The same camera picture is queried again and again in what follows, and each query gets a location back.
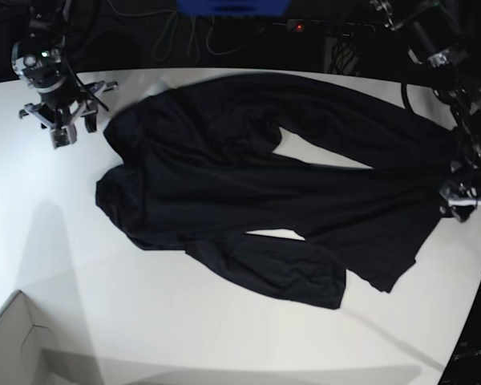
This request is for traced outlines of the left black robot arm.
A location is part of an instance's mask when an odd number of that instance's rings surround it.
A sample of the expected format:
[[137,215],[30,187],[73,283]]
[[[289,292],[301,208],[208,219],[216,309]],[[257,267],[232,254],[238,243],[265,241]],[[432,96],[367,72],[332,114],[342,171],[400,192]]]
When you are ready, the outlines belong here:
[[411,58],[440,78],[436,98],[455,120],[457,156],[439,193],[443,214],[460,222],[481,207],[481,60],[440,1],[372,1]]

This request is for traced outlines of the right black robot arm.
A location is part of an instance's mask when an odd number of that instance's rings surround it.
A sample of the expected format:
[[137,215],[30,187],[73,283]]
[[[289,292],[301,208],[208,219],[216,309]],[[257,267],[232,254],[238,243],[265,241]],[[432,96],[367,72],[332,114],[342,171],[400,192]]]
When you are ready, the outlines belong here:
[[40,96],[39,103],[26,104],[18,117],[37,118],[55,148],[76,142],[79,118],[84,118],[88,132],[96,132],[99,109],[108,109],[100,96],[118,88],[116,82],[85,84],[71,67],[71,7],[71,1],[33,1],[26,36],[13,45],[10,59],[14,73]]

